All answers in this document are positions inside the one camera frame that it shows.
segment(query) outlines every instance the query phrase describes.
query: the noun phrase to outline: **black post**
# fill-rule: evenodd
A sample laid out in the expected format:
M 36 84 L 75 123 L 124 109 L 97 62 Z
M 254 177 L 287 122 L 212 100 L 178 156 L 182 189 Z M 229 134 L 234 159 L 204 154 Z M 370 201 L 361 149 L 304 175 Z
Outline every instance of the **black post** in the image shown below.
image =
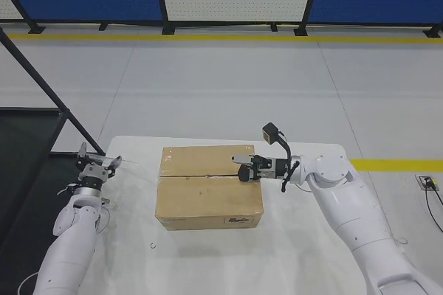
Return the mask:
M 31 65 L 26 57 L 20 52 L 20 50 L 15 46 L 15 44 L 8 38 L 7 34 L 3 32 L 0 27 L 0 42 L 5 46 L 5 48 L 10 52 L 10 54 L 20 63 L 25 71 L 31 76 L 31 78 L 43 89 L 47 96 L 57 105 L 57 107 L 64 113 L 67 114 L 71 123 L 79 130 L 80 134 L 90 143 L 90 145 L 102 156 L 105 156 L 105 152 L 98 145 L 98 143 L 92 138 L 92 136 L 87 132 L 87 130 L 82 126 L 82 124 L 77 120 L 74 114 L 67 108 L 67 106 L 62 102 L 58 95 L 51 89 L 51 87 L 46 83 L 42 76 L 36 71 L 36 69 Z
M 174 35 L 174 33 L 176 32 L 176 27 L 169 21 L 168 10 L 165 6 L 165 0 L 159 0 L 159 8 L 161 9 L 162 15 L 162 34 Z
M 99 31 L 105 31 L 106 28 L 109 26 L 109 23 L 102 23 L 100 24 L 100 26 L 98 27 Z
M 306 31 L 307 21 L 309 21 L 310 11 L 312 10 L 313 0 L 307 0 L 305 10 L 303 11 L 302 22 L 297 29 L 294 29 L 296 36 L 308 36 Z
M 423 33 L 429 38 L 440 38 L 440 31 L 443 32 L 443 19 L 441 23 L 432 26 L 431 29 L 423 31 Z
M 273 21 L 271 23 L 271 32 L 277 32 L 278 31 L 278 25 Z
M 15 5 L 17 11 L 21 14 L 24 21 L 27 22 L 28 26 L 30 26 L 30 31 L 28 34 L 41 34 L 46 27 L 40 27 L 38 24 L 33 21 L 26 10 L 21 6 L 20 0 L 12 0 L 13 5 Z

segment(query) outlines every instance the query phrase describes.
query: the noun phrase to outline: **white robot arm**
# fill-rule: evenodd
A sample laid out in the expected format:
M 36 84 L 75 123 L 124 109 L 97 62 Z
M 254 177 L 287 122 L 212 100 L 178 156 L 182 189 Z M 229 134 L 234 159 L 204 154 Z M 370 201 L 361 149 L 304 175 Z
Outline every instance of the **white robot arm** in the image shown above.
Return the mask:
M 48 248 L 36 280 L 35 295 L 77 295 L 86 275 L 97 240 L 102 185 L 111 178 L 121 157 L 102 160 L 87 154 L 85 143 L 78 154 L 78 183 L 61 210 L 52 233 L 58 238 Z
M 291 156 L 278 129 L 263 128 L 271 145 L 279 142 L 287 159 L 234 156 L 241 164 L 240 181 L 283 179 L 285 184 L 307 181 L 330 227 L 351 250 L 370 295 L 443 295 L 443 289 L 404 257 L 389 232 L 376 196 L 344 155 L 325 154 L 316 159 Z

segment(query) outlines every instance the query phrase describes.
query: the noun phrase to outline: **printed label on box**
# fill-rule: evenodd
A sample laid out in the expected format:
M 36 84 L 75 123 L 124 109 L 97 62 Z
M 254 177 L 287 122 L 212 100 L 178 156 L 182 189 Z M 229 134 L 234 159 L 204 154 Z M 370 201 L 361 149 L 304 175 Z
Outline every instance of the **printed label on box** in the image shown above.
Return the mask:
M 240 224 L 240 223 L 253 223 L 254 218 L 246 217 L 228 217 L 224 219 L 224 224 Z

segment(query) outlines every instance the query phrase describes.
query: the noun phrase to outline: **electrical outlet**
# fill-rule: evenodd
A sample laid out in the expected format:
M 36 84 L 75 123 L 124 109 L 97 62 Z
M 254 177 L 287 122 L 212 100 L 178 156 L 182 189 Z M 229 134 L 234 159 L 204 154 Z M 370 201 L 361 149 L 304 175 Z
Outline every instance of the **electrical outlet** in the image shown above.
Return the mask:
M 419 186 L 420 186 L 420 188 L 422 190 L 427 190 L 427 191 L 432 191 L 433 192 L 433 189 L 431 187 L 427 187 L 427 185 L 426 185 L 427 182 L 426 182 L 425 179 L 427 177 L 430 178 L 431 181 L 433 181 L 433 183 L 435 184 L 436 191 L 438 192 L 440 189 L 438 188 L 438 184 L 436 183 L 436 180 L 433 179 L 432 176 L 415 175 L 415 178 L 416 178 L 417 182 L 419 183 Z

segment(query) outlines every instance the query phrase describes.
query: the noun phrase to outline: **power cord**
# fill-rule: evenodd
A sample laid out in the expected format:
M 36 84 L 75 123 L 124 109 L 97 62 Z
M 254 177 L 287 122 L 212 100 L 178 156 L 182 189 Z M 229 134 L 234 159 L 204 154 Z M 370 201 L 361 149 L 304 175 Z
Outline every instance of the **power cord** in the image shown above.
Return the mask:
M 442 232 L 442 234 L 443 234 L 443 229 L 438 224 L 438 222 L 436 221 L 435 217 L 433 216 L 433 213 L 431 212 L 431 209 L 430 209 L 430 204 L 428 203 L 428 193 L 427 193 L 428 192 L 428 188 L 431 188 L 435 192 L 436 196 L 438 197 L 438 199 L 440 200 L 440 203 L 443 206 L 443 200 L 440 197 L 440 194 L 438 194 L 438 192 L 436 191 L 435 184 L 433 183 L 433 181 L 429 177 L 425 178 L 425 199 L 427 201 L 428 212 L 430 213 L 430 216 L 432 217 L 432 219 L 435 222 L 436 226 L 439 228 L 440 232 Z
M 304 192 L 312 192 L 311 190 L 304 190 L 300 185 L 295 185 L 299 190 L 303 190 Z
M 101 234 L 106 229 L 106 227 L 110 223 L 110 218 L 111 218 L 110 211 L 105 207 L 102 207 L 102 209 L 105 209 L 107 211 L 107 213 L 109 214 L 109 219 L 106 221 L 105 226 L 97 233 L 97 235 Z
M 29 275 L 26 279 L 24 279 L 24 280 L 20 283 L 20 286 L 18 286 L 18 290 L 16 291 L 16 293 L 17 293 L 18 295 L 21 295 L 21 294 L 20 294 L 20 291 L 21 291 L 21 287 L 23 287 L 23 284 L 24 284 L 27 280 L 29 280 L 30 278 L 34 277 L 36 274 L 38 274 L 38 272 L 35 272 L 34 274 Z

